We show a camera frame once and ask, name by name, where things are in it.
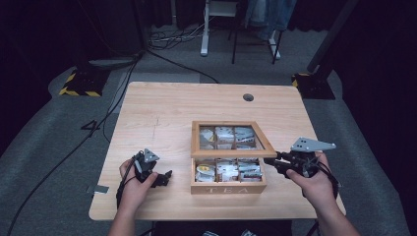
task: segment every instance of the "hand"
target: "hand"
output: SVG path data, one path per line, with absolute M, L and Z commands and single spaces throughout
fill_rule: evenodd
M 120 175 L 122 178 L 125 176 L 131 161 L 132 159 L 128 159 L 119 167 Z M 135 214 L 139 206 L 144 202 L 148 193 L 148 189 L 155 181 L 157 175 L 158 174 L 156 172 L 153 172 L 144 183 L 141 183 L 138 179 L 135 178 L 135 166 L 132 166 L 126 177 L 126 185 L 123 191 L 122 201 L 120 202 L 119 208 L 121 210 L 126 210 L 127 212 Z
M 328 159 L 324 153 L 317 152 L 316 156 L 328 167 Z M 323 209 L 335 203 L 331 182 L 321 170 L 311 178 L 305 178 L 292 169 L 288 169 L 286 174 L 301 187 L 307 200 L 315 209 Z

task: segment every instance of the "wooden box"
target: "wooden box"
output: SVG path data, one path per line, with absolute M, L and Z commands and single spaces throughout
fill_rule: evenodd
M 254 121 L 193 121 L 191 194 L 260 194 L 264 157 L 276 157 Z

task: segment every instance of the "person's arm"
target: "person's arm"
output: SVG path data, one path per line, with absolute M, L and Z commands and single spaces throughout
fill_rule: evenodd
M 120 175 L 123 177 L 130 163 L 130 159 L 126 160 L 119 168 Z M 144 202 L 148 189 L 155 181 L 157 173 L 153 172 L 148 179 L 141 183 L 135 177 L 133 168 L 129 171 L 126 178 L 126 185 L 123 190 L 122 200 L 117 209 L 116 216 L 111 224 L 109 236 L 112 235 L 135 235 L 135 215 L 139 206 Z
M 328 167 L 325 154 L 318 152 L 317 156 L 319 161 Z M 324 235 L 360 235 L 338 207 L 331 182 L 325 173 L 319 171 L 312 178 L 305 178 L 289 169 L 286 174 L 302 188 L 307 200 L 312 204 Z

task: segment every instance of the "wooden box frame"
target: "wooden box frame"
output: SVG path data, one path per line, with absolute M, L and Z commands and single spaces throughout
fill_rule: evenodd
M 257 149 L 201 149 L 202 127 L 250 127 L 255 133 Z M 260 194 L 267 186 L 265 174 L 260 182 L 197 182 L 197 163 L 215 162 L 219 158 L 256 157 L 264 172 L 264 157 L 276 157 L 276 151 L 255 121 L 193 121 L 191 140 L 191 194 Z

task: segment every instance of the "desk leg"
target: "desk leg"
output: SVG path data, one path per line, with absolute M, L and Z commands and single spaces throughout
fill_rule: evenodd
M 272 36 L 270 37 L 270 39 L 268 40 L 269 45 L 270 45 L 270 51 L 272 52 L 272 57 L 273 57 L 273 53 L 275 53 L 275 48 L 276 48 L 276 42 L 275 42 L 275 31 L 272 33 Z M 281 58 L 281 55 L 279 54 L 279 51 L 276 52 L 276 60 L 279 60 Z
M 209 1 L 206 0 L 205 7 L 205 30 L 203 31 L 202 50 L 200 52 L 202 56 L 208 56 L 209 54 Z

